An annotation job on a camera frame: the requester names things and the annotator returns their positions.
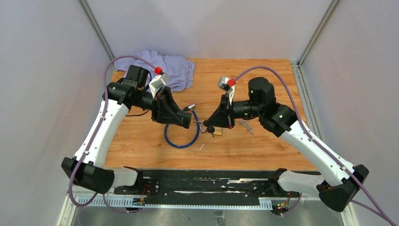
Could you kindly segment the small black padlock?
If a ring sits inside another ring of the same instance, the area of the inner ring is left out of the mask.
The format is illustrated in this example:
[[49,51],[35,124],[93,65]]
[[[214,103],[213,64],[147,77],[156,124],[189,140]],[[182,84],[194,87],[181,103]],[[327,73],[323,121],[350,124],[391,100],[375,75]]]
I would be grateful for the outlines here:
[[191,124],[192,114],[190,112],[181,112],[182,127],[188,129]]

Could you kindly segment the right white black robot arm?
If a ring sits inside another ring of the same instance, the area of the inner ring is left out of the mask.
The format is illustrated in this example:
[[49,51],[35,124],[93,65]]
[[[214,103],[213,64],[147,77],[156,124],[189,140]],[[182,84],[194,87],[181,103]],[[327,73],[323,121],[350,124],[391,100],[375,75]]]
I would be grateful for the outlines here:
[[276,101],[274,86],[266,78],[256,77],[248,82],[248,100],[234,101],[235,81],[222,77],[218,87],[224,91],[214,113],[204,121],[207,132],[215,127],[232,129],[236,119],[257,118],[264,129],[282,138],[319,171],[318,175],[295,173],[280,168],[265,185],[255,185],[261,193],[270,191],[275,196],[297,192],[320,198],[330,209],[342,212],[360,189],[369,171],[364,165],[353,165],[329,148],[321,148],[316,137],[293,109]]

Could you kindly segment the black head key pair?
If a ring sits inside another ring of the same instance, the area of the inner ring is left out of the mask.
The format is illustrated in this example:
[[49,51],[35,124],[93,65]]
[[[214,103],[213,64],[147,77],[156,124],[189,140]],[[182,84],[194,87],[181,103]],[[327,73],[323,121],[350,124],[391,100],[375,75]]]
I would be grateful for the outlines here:
[[205,129],[203,129],[202,127],[205,126],[203,121],[194,121],[194,123],[196,123],[199,126],[199,130],[202,134],[209,133],[209,134],[211,134],[211,136],[213,138],[215,138],[215,128],[214,127],[208,126]]

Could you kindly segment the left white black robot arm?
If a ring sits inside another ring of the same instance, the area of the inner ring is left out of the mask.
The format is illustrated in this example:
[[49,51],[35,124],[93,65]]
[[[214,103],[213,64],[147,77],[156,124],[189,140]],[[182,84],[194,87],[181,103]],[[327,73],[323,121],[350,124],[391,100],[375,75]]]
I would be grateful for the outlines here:
[[165,85],[167,75],[158,67],[156,76],[145,68],[131,65],[126,77],[106,86],[98,118],[73,158],[64,158],[62,169],[72,181],[95,193],[105,194],[113,187],[125,186],[132,194],[144,189],[143,172],[132,168],[104,167],[112,139],[132,107],[151,111],[151,120],[160,124],[190,127],[192,114],[178,107]]

